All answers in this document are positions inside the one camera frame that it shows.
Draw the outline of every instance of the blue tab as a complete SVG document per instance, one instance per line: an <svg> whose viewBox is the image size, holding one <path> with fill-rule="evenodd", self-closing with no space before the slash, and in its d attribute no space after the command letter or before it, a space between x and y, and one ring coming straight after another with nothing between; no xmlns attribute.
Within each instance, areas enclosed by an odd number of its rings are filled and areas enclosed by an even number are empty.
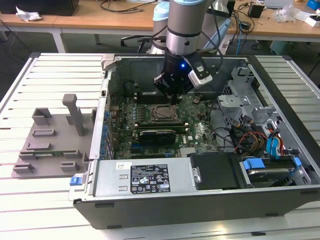
<svg viewBox="0 0 320 240"><path fill-rule="evenodd" d="M295 164L296 167L299 167L299 166L302 165L302 163L301 163L301 161L300 161L300 159L299 159L298 157L295 157L295 158L293 159L293 162L294 162L294 164Z"/></svg>
<svg viewBox="0 0 320 240"><path fill-rule="evenodd" d="M248 169L251 168L251 166L250 166L250 164L249 164L249 162L247 160L243 161L242 163L244 165L245 170L248 170Z"/></svg>
<svg viewBox="0 0 320 240"><path fill-rule="evenodd" d="M81 186L82 185L82 177L81 176L73 176L70 180L70 186Z"/></svg>
<svg viewBox="0 0 320 240"><path fill-rule="evenodd" d="M271 156L275 157L275 159L279 159L280 157L277 155L277 146L278 146L278 139L273 138L272 146L271 146Z"/></svg>
<svg viewBox="0 0 320 240"><path fill-rule="evenodd" d="M261 158L248 158L243 161L244 168L248 169L264 169L266 166Z"/></svg>
<svg viewBox="0 0 320 240"><path fill-rule="evenodd" d="M271 153L271 143L272 143L272 138L270 137L270 138L268 138L268 140L266 141L266 147L265 147L266 152L267 152L268 154Z"/></svg>

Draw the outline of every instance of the warning label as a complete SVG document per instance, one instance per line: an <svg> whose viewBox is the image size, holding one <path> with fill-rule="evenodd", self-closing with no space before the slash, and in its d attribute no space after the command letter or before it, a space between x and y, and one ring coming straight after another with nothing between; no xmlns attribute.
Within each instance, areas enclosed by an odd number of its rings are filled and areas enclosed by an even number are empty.
<svg viewBox="0 0 320 240"><path fill-rule="evenodd" d="M170 192L167 164L131 166L131 187L133 194Z"/></svg>

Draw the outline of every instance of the white slatted table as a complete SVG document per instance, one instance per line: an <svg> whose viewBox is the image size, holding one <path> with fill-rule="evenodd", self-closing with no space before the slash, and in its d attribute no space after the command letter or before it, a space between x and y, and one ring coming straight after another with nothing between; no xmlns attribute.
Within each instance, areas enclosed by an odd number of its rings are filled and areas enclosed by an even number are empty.
<svg viewBox="0 0 320 240"><path fill-rule="evenodd" d="M266 233L255 240L319 239L320 201L283 217L95 230L68 200L69 178L12 179L35 108L66 114L61 103L64 93L77 95L83 113L97 107L101 56L50 53L30 58L1 102L0 240L248 239L255 231Z"/></svg>

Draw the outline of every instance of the wooden desk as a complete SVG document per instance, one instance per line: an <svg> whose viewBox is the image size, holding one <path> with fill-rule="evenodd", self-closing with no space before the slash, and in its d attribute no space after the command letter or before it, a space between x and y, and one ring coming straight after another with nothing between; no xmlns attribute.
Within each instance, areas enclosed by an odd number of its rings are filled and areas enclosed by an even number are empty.
<svg viewBox="0 0 320 240"><path fill-rule="evenodd" d="M113 1L110 8L124 10L140 4ZM148 4L140 7L142 12L119 14L102 9L95 0L80 0L74 16L58 16L53 25L56 28L152 31L155 6L156 4Z"/></svg>
<svg viewBox="0 0 320 240"><path fill-rule="evenodd" d="M57 19L58 16L56 15L41 15L42 19L37 21L22 21L18 16L15 14L0 14L1 20L7 25L7 26L16 26L16 27L54 27L54 22Z"/></svg>
<svg viewBox="0 0 320 240"><path fill-rule="evenodd" d="M234 9L237 10L239 5L247 1L236 1ZM294 5L296 8L314 13L307 6L307 1L298 1ZM241 10L243 13L248 13L248 7ZM274 18L275 10L265 9L260 18L253 18L255 26L251 33L248 34L248 39L255 40L280 40L280 41L297 41L297 42L319 42L320 27L311 27L307 23L297 20L295 22L276 22ZM244 14L239 14L242 21L252 23L252 21ZM228 29L228 34L234 34L236 31L236 23L232 17L232 25Z"/></svg>
<svg viewBox="0 0 320 240"><path fill-rule="evenodd" d="M110 5L111 9L123 10L139 5L139 3L115 1ZM237 0L235 9L249 0ZM306 6L307 0L295 2L295 6L303 11L313 12ZM115 35L151 35L153 30L153 12L155 4L141 7L143 12L132 14L118 14L103 10L95 0L80 0L79 6L73 16L44 15L42 20L24 22L14 14L1 14L1 19L17 32L43 32L53 35L59 53L65 53L63 33L71 34L95 34L99 41L99 34ZM277 23L273 17L274 10L266 9L260 18L254 18L254 30L248 34L247 39L252 40L278 40L296 42L320 42L320 27L311 27L305 22ZM240 19L251 22L243 14ZM236 31L235 20L227 31L226 38L232 38ZM7 29L0 25L0 31Z"/></svg>

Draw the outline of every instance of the black cable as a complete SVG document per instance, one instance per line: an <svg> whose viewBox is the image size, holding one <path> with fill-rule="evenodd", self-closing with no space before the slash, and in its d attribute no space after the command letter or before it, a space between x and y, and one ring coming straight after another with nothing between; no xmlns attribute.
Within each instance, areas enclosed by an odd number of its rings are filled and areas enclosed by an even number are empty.
<svg viewBox="0 0 320 240"><path fill-rule="evenodd" d="M308 77L311 76L312 72L316 69L316 67L320 64L320 60L314 65L314 67L311 69L311 71L308 74Z"/></svg>
<svg viewBox="0 0 320 240"><path fill-rule="evenodd" d="M201 33L202 33L203 36L216 48L217 52L219 53L220 63L219 63L219 65L218 65L218 67L216 68L216 70L218 71L218 70L221 68L222 63L224 62L223 54L222 54L222 52L220 51L220 49L217 47L217 45L210 39L210 37L208 37L203 31L201 31Z"/></svg>
<svg viewBox="0 0 320 240"><path fill-rule="evenodd" d="M21 41L21 39L13 31L11 31L11 29L4 23L4 21L0 19L0 22L3 24L3 26L5 26L6 29L8 29L16 37L16 39L19 40L19 42L29 51L29 53L32 53L31 50L24 44L24 42Z"/></svg>
<svg viewBox="0 0 320 240"><path fill-rule="evenodd" d="M245 2L245 3L242 3L238 6L238 10L242 10L244 9L245 7L250 7L252 4L252 1L248 1L248 2Z"/></svg>
<svg viewBox="0 0 320 240"><path fill-rule="evenodd" d="M218 26L218 22L217 22L217 16L214 10L214 6L213 3L215 2L215 0L211 3L211 12L213 14L213 18L214 18L214 23L215 23L215 28L216 28L216 32L218 34L218 44L217 46L219 47L221 44L221 35L220 35L220 30L219 30L219 26Z"/></svg>
<svg viewBox="0 0 320 240"><path fill-rule="evenodd" d="M255 29L255 21L246 13L242 12L242 11L238 11L238 10L233 10L236 13L241 13L243 15L245 15L247 18L249 18L252 21L252 29L248 30L248 31L244 31L243 29L240 29L241 32L243 32L244 34L249 34L251 33L254 29Z"/></svg>
<svg viewBox="0 0 320 240"><path fill-rule="evenodd" d="M153 34L152 37L154 38L155 36L159 35L163 30L165 30L168 27L168 25L166 25L164 28L162 28L160 31L158 31L157 33Z"/></svg>
<svg viewBox="0 0 320 240"><path fill-rule="evenodd" d="M116 13L116 14L133 14L133 13L143 12L143 9L138 9L138 8L145 6L145 5L148 5L148 4L153 4L157 1L158 0L146 2L146 3L140 4L138 6L130 7L130 8L124 9L124 10L113 10L113 9L110 9L110 3L111 3L110 0L105 0L102 3L99 3L98 0L96 0L96 2L100 5L100 8L102 8L103 10L112 12L112 13ZM103 4L105 4L107 2L109 3L108 6L107 7L103 6Z"/></svg>
<svg viewBox="0 0 320 240"><path fill-rule="evenodd" d="M217 132L214 132L214 134L215 134L217 137L219 137L219 138L221 138L221 139L225 140L226 142L228 142L228 143L230 143L231 145L233 145L233 146L234 146L234 143L233 143L231 140L226 139L226 137L221 136L221 135L220 135L220 134L218 134ZM252 153L253 153L253 152L252 152L252 151L250 151L249 149L247 149L247 148L245 148L245 147L241 146L239 143L238 143L236 146L237 146L239 149L241 149L241 150L244 150L244 151L248 152L249 154L252 154Z"/></svg>
<svg viewBox="0 0 320 240"><path fill-rule="evenodd" d="M235 19L235 27L236 27L236 29L235 29L235 32L234 32L234 34L233 34L233 37L232 37L232 39L231 39L231 41L230 41L230 43L229 43L229 46L228 46L228 48L227 48L226 50L228 50L228 49L230 48L230 46L232 45L232 43L233 43L233 41L234 41L234 39L235 39L235 37L236 37L237 33L238 33L238 36L239 36L239 32L238 32L238 26L239 26L239 23L238 23L239 13L237 13L237 12L233 12L232 16L233 16L233 17L234 17L234 19Z"/></svg>

